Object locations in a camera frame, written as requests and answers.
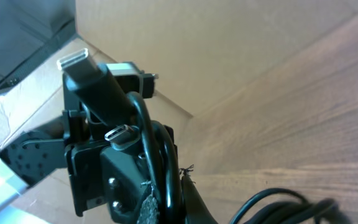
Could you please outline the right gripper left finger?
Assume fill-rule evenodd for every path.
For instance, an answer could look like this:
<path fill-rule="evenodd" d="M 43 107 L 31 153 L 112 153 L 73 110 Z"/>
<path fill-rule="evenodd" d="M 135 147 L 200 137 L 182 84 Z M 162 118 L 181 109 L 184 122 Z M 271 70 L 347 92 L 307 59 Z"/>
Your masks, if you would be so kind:
<path fill-rule="evenodd" d="M 139 211 L 137 212 L 136 224 L 158 224 L 160 212 L 158 202 L 154 195 L 154 189 L 147 185 L 140 200 Z"/>

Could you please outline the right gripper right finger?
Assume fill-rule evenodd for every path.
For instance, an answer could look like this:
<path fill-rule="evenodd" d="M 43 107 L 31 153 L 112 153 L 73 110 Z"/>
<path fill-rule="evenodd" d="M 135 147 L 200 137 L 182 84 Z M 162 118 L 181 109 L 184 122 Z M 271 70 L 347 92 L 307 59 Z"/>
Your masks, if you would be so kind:
<path fill-rule="evenodd" d="M 194 165 L 179 169 L 185 224 L 217 224 L 191 179 L 193 168 Z"/>

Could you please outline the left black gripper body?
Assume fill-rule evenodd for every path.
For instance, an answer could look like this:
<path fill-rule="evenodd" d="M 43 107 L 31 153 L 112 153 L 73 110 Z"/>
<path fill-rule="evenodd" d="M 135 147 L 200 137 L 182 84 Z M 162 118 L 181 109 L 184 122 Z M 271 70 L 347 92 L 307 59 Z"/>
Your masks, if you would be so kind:
<path fill-rule="evenodd" d="M 64 62 L 65 159 L 77 214 L 105 203 L 113 221 L 136 223 L 147 185 L 159 223 L 176 221 L 173 130 L 151 119 L 138 92 L 124 93 L 106 63 Z"/>

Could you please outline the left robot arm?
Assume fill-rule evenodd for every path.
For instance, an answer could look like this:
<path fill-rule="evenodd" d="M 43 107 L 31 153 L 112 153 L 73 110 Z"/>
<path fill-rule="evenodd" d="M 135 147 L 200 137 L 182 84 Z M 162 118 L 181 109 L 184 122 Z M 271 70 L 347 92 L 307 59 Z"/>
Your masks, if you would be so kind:
<path fill-rule="evenodd" d="M 145 104 L 156 76 L 132 62 L 65 59 L 62 115 L 21 134 L 0 160 L 28 187 L 65 168 L 75 213 L 107 204 L 118 223 L 181 223 L 173 131 Z"/>

